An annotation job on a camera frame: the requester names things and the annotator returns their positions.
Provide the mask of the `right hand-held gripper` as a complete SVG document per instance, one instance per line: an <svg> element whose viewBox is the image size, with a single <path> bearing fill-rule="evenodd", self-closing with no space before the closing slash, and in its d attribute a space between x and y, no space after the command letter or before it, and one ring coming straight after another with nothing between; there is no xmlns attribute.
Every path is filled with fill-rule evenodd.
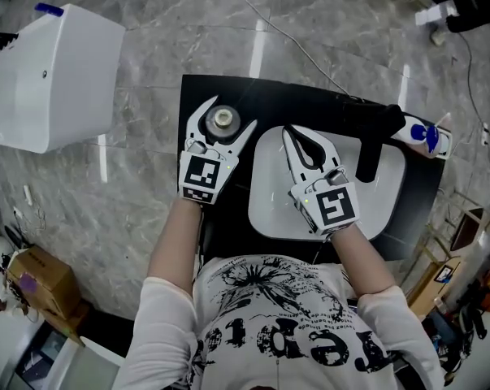
<svg viewBox="0 0 490 390"><path fill-rule="evenodd" d="M333 233L360 218L355 183L349 181L335 145L320 133L296 124L282 130L284 150L294 186L289 191L296 209L315 236ZM311 182L308 174L325 174Z"/></svg>

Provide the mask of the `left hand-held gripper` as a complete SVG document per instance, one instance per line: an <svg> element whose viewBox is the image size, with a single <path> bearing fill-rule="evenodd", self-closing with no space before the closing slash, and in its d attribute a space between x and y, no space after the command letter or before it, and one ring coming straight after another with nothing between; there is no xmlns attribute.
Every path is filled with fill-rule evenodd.
<svg viewBox="0 0 490 390"><path fill-rule="evenodd" d="M218 100L218 95L203 102L189 117L186 125L185 148L180 155L179 195L183 199L214 205L230 180L239 158L252 136L258 121L253 120L230 140L217 139L209 148L199 129L205 114Z"/></svg>

